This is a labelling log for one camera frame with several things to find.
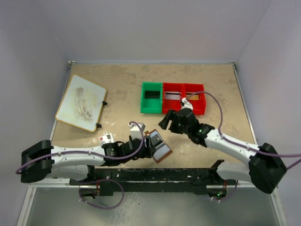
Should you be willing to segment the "black VIP credit card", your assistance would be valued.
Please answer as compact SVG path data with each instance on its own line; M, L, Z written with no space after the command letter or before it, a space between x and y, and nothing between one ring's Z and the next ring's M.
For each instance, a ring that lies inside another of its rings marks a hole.
M150 139L151 139L152 145L155 148L164 144L164 141L163 141L161 135L156 130L154 130L150 133Z

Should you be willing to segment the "brown leather card holder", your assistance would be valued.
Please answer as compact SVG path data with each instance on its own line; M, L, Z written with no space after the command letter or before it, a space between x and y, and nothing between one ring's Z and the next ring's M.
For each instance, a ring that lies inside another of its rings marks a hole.
M146 131L145 135L150 137L150 133L152 131ZM172 149L167 145L167 143L165 141L164 141L163 145L161 145L161 146L159 146L157 148L154 147L154 149L155 150L154 150L154 152L152 154L152 158L154 159L154 161L156 163L162 162L166 157L168 157L169 155L171 155L173 153Z

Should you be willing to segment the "white credit card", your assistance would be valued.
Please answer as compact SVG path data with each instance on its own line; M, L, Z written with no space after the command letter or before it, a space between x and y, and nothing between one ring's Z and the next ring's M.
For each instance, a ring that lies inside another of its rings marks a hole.
M181 93L177 91L166 91L164 93L165 100L181 100Z

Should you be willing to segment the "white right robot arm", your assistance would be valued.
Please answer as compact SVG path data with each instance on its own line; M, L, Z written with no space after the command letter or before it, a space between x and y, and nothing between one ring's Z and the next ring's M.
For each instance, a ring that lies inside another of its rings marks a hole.
M229 179L245 181L271 194L287 172L287 167L272 145L265 143L258 146L223 135L215 127L200 123L188 108L177 112L169 110L158 125L172 133L185 134L193 143L218 150L239 161L218 160L209 172L209 179L214 184Z

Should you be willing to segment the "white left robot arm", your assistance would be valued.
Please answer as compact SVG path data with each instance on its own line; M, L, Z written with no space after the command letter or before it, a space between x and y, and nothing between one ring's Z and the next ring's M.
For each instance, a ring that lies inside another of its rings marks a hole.
M22 183L45 178L70 178L91 185L96 181L97 166L118 166L129 160L152 158L155 148L149 136L130 138L127 142L101 142L89 148L67 148L42 140L21 154L21 167L16 171Z

